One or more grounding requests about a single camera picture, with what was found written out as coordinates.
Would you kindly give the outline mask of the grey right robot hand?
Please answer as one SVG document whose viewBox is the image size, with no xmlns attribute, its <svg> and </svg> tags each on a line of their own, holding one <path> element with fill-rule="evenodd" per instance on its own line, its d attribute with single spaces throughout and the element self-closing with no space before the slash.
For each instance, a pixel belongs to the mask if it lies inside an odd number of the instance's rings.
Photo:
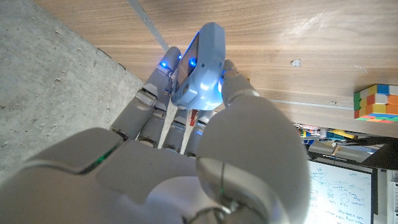
<svg viewBox="0 0 398 224">
<path fill-rule="evenodd" d="M 303 223 L 307 153 L 292 123 L 235 69 L 218 90 L 225 109 L 204 119 L 189 156 L 177 115 L 157 147 L 170 48 L 109 129 L 77 133 L 31 157 L 1 185 L 2 223 Z"/>
</svg>

